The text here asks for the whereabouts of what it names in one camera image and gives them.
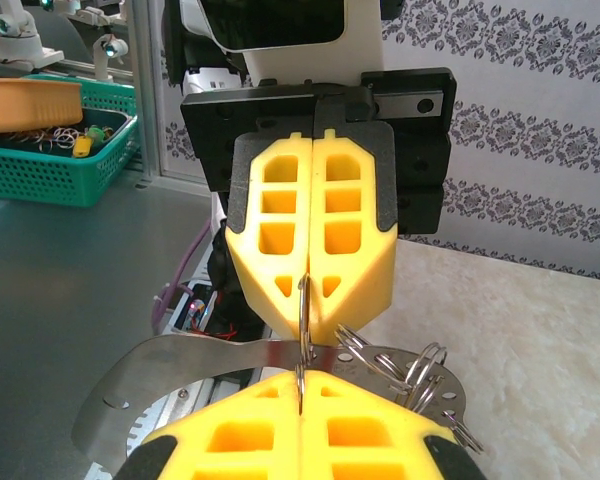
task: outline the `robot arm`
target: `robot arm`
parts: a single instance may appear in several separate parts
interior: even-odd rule
[[[40,6],[46,11],[66,15],[71,20],[94,27],[107,27],[113,24],[126,25],[127,5],[125,0],[120,0],[118,5],[120,13],[106,15],[99,8],[87,7],[83,9],[80,0],[40,0]]]
[[[0,0],[0,64],[31,71],[64,59],[61,51],[43,48],[33,16],[20,0]]]
[[[100,82],[113,82],[113,77],[107,73],[110,58],[120,58],[129,52],[127,42],[115,38],[111,33],[105,33],[93,44],[93,65],[96,80]]]

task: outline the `yellow object in basket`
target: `yellow object in basket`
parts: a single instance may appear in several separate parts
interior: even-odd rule
[[[80,88],[71,82],[0,79],[0,133],[80,123]]]
[[[76,138],[76,143],[73,146],[73,156],[76,158],[88,157],[93,145],[93,138],[80,135]]]
[[[302,416],[287,372],[150,434],[177,441],[158,479],[443,480],[425,439],[455,444],[451,430],[330,374],[306,380]]]

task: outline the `metal ring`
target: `metal ring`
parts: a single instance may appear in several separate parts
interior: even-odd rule
[[[335,331],[335,336],[340,345],[345,347],[349,353],[364,363],[371,371],[388,380],[391,386],[400,393],[405,393],[405,390],[408,389],[408,385],[406,385],[404,382],[404,376],[401,376],[400,378],[396,377],[396,372],[399,372],[400,369],[395,365],[388,355],[377,355],[373,362],[367,360],[364,356],[362,356],[360,351],[363,350],[365,346],[369,345],[369,342],[367,342],[364,338],[346,325],[338,325],[338,328]]]
[[[451,431],[460,445],[465,448],[469,447],[476,453],[484,452],[484,446],[482,443],[480,443],[478,439],[471,434],[467,426],[458,420],[454,414],[448,410],[444,410],[442,415],[451,420]]]
[[[49,144],[49,153],[51,153],[53,151],[53,140],[49,139],[48,141]]]
[[[50,140],[52,142],[54,142],[54,144],[58,147],[58,148],[73,148],[73,146],[75,145],[75,138],[71,137],[70,135],[67,134],[62,134],[58,137],[55,138],[55,140]]]
[[[298,387],[298,414],[302,415],[302,403],[304,401],[305,379],[304,365],[298,363],[296,365],[296,386]]]
[[[428,357],[429,352],[431,352],[432,350],[435,350],[435,351],[431,355],[431,358],[429,358]],[[438,358],[440,355],[443,355],[442,362],[444,362],[444,360],[447,358],[447,349],[445,347],[441,346],[437,342],[433,342],[433,343],[430,343],[429,345],[427,345],[425,347],[425,349],[422,351],[422,353],[420,354],[420,356],[416,359],[416,361],[413,362],[413,365],[411,365],[411,368],[409,368],[409,370],[407,371],[404,381],[408,385],[410,385],[412,388],[416,389],[427,378],[429,371],[436,364],[436,358]],[[418,367],[420,366],[420,364],[423,361],[425,361],[425,359],[428,360],[428,362],[424,364],[424,366],[422,367],[422,371],[420,372],[420,375],[418,376],[415,383],[412,385],[409,382],[409,380],[411,380],[411,377],[416,373],[416,371],[418,370]]]
[[[309,332],[309,274],[305,273],[298,283],[300,289],[300,359],[305,367],[312,360],[311,334]]]
[[[374,357],[374,360],[385,367],[387,371],[396,378],[396,380],[404,382],[404,372],[393,362],[393,360],[391,360],[389,355],[386,353],[380,353]]]
[[[444,376],[436,375],[434,376],[429,383],[427,384],[427,388],[422,392],[422,395],[418,397],[418,401],[411,409],[416,413],[421,413],[425,408],[429,405],[431,400],[435,397],[436,393],[440,389],[442,385],[442,381],[444,380]]]

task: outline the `teal plastic basket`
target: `teal plastic basket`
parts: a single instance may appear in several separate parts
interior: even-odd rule
[[[97,154],[79,159],[0,148],[0,197],[90,207],[138,151],[133,87],[54,75],[38,80],[82,85],[82,106],[124,112],[131,121]]]

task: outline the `damask wallpaper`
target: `damask wallpaper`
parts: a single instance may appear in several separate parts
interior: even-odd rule
[[[383,39],[385,68],[458,80],[440,229],[410,240],[600,279],[600,0],[407,0]],[[160,96],[163,171],[200,177]]]

